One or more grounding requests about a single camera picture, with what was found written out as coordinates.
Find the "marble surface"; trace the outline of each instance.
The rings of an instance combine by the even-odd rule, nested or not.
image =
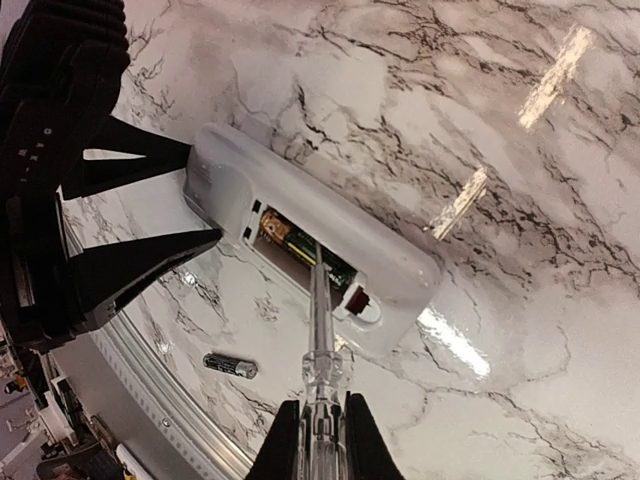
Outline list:
[[[184,141],[230,123],[438,259],[436,298],[393,352],[341,349],[407,479],[640,478],[636,0],[131,0],[127,13],[120,118]],[[436,241],[428,225],[479,168],[486,193]],[[86,246],[202,228],[182,182],[70,202],[67,218]],[[228,245],[128,313],[250,455],[302,392],[307,305]],[[204,370],[211,349],[259,375]]]

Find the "rounded white casing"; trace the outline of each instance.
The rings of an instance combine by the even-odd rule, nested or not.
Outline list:
[[[207,223],[224,231],[251,263],[293,295],[300,283],[253,248],[259,212],[277,210],[358,273],[371,298],[361,315],[334,311],[335,330],[365,354],[382,356],[397,345],[433,296],[440,270],[426,253],[309,174],[242,132],[207,124],[197,134],[187,165],[185,198]]]

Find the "battery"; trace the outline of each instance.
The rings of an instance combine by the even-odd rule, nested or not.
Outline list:
[[[249,360],[228,357],[219,353],[208,353],[202,359],[205,367],[222,373],[229,373],[237,377],[251,380],[258,374],[258,366]]]
[[[316,264],[316,241],[276,210],[269,208],[262,215],[260,232],[308,267],[313,268]],[[344,293],[356,276],[356,270],[325,247],[322,247],[322,257],[331,285]]]

